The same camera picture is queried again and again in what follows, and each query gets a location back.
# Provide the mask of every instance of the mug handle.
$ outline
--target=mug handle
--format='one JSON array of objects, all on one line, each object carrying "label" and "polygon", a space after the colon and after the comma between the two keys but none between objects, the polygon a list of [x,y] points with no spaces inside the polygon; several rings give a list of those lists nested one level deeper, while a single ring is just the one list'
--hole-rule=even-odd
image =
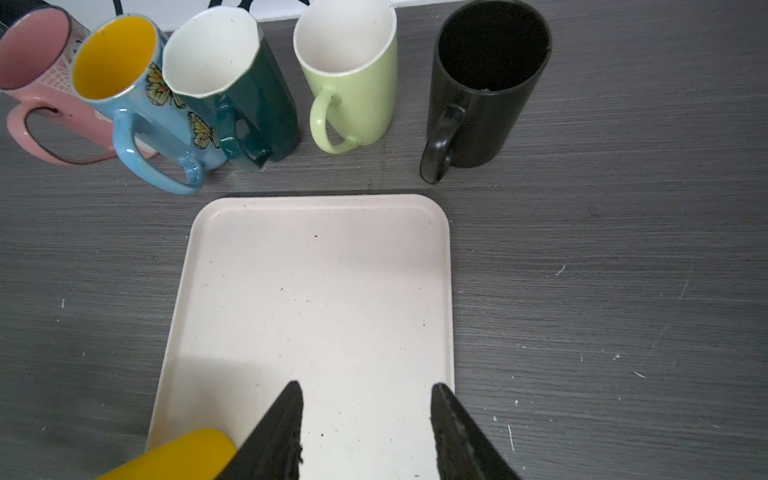
[{"label": "mug handle", "polygon": [[341,97],[328,87],[323,87],[315,97],[310,111],[310,130],[312,138],[320,149],[329,154],[343,154],[360,146],[360,141],[354,137],[347,137],[338,145],[331,143],[326,131],[326,117],[328,109],[341,103]]},{"label": "mug handle", "polygon": [[456,104],[450,104],[437,119],[432,134],[427,137],[427,145],[422,153],[419,174],[431,185],[437,184],[445,175],[453,160],[450,151],[451,141],[466,116],[466,110]]},{"label": "mug handle", "polygon": [[59,167],[74,167],[78,165],[93,164],[95,162],[114,157],[113,148],[110,149],[109,153],[105,156],[92,158],[90,160],[76,164],[67,162],[63,158],[60,158],[53,152],[49,151],[47,148],[40,145],[35,140],[35,138],[32,137],[32,134],[29,133],[29,128],[27,127],[27,118],[29,117],[29,114],[35,110],[48,110],[53,113],[55,117],[61,116],[61,111],[42,100],[24,100],[20,104],[13,107],[13,109],[11,109],[11,111],[8,113],[8,118],[5,120],[5,124],[8,126],[8,132],[11,133],[11,136],[14,140],[16,140],[16,143],[30,154],[35,155],[40,160],[47,161],[53,165],[58,165]]},{"label": "mug handle", "polygon": [[153,184],[155,187],[179,195],[193,194],[203,186],[203,166],[192,156],[191,152],[185,152],[178,158],[184,173],[187,175],[187,183],[182,184],[159,171],[146,158],[141,156],[136,146],[137,118],[134,114],[127,109],[121,108],[115,111],[112,121],[114,122],[114,130],[112,132],[114,149],[125,166],[130,168],[140,178]]},{"label": "mug handle", "polygon": [[[240,120],[248,126],[245,138],[237,137],[237,122]],[[216,99],[216,136],[227,160],[243,170],[259,170],[272,156],[270,143],[225,94]]]}]

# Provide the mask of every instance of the pink mug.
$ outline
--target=pink mug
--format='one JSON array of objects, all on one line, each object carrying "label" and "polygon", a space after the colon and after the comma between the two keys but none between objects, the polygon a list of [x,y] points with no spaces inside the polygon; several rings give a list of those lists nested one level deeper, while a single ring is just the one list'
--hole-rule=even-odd
[{"label": "pink mug", "polygon": [[[74,53],[90,32],[63,8],[31,10],[0,38],[0,90],[21,103],[8,114],[8,131],[27,152],[54,165],[92,164],[115,156],[112,122],[75,95],[69,78]],[[67,161],[42,147],[29,133],[27,117],[54,118],[108,152]],[[150,157],[153,151],[142,152]]]}]

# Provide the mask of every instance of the dark green mug handle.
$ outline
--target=dark green mug handle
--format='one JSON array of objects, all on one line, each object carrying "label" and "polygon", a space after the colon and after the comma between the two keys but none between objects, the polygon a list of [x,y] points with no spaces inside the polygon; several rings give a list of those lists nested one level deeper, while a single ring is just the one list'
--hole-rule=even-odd
[{"label": "dark green mug handle", "polygon": [[450,104],[440,115],[432,132],[427,136],[427,145],[422,154],[422,164],[419,173],[428,184],[437,184],[448,167],[453,155],[451,141],[466,116],[466,110],[455,104]]},{"label": "dark green mug handle", "polygon": [[[237,122],[245,121],[248,133],[237,136]],[[259,170],[272,156],[270,143],[225,94],[216,99],[216,134],[227,159],[243,170]]]}]

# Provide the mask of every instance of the wood grain surface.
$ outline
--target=wood grain surface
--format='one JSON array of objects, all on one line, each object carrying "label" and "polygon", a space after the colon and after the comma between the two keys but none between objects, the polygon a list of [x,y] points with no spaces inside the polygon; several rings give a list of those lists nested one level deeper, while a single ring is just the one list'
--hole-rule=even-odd
[{"label": "wood grain surface", "polygon": [[52,167],[2,129],[0,477],[142,453],[203,205],[401,192],[451,221],[458,397],[522,478],[768,477],[768,4],[532,3],[547,70],[502,153],[435,187],[430,61],[457,4],[398,10],[395,118],[351,154],[311,140],[294,21],[263,29],[303,139],[264,172],[225,165],[178,197],[117,160]]}]

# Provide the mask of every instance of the white rectangular tray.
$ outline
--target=white rectangular tray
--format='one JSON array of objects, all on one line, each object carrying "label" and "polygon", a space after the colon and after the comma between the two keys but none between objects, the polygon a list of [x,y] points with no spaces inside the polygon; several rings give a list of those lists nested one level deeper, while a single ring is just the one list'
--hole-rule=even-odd
[{"label": "white rectangular tray", "polygon": [[302,480],[438,478],[430,390],[454,371],[435,202],[224,198],[197,215],[147,449],[201,428],[240,446],[292,379]]}]

